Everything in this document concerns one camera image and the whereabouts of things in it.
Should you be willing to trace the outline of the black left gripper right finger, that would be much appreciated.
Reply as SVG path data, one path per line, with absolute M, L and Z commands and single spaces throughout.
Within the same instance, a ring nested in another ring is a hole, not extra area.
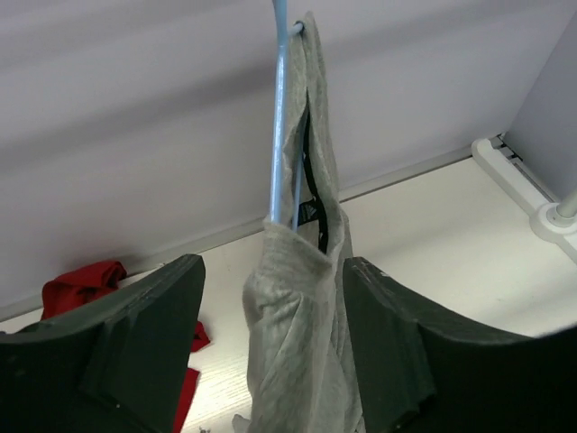
M 462 316 L 364 258 L 343 290 L 370 432 L 573 432 L 576 330 L 521 336 Z

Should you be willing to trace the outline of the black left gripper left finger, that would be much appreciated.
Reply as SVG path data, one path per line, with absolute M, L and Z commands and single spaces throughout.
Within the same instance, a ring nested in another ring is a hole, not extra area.
M 186 254 L 2 335 L 2 431 L 171 431 L 205 277 L 203 259 Z

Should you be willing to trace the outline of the grey t shirt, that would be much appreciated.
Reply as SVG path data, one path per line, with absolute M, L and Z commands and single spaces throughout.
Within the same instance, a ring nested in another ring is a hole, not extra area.
M 312 13 L 288 46 L 282 211 L 263 223 L 243 286 L 249 329 L 248 418 L 237 432 L 362 432 L 365 423 L 343 297 L 353 254 L 338 195 L 325 60 Z

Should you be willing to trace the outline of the light blue wire hanger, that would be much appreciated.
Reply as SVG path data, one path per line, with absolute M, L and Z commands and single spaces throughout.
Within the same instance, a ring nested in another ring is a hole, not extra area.
M 303 30 L 302 23 L 288 26 L 287 1 L 274 0 L 274 16 L 277 30 L 277 61 L 272 135 L 272 158 L 270 174 L 270 221 L 281 222 L 282 208 L 282 146 L 285 139 L 285 105 L 288 88 L 289 40 Z

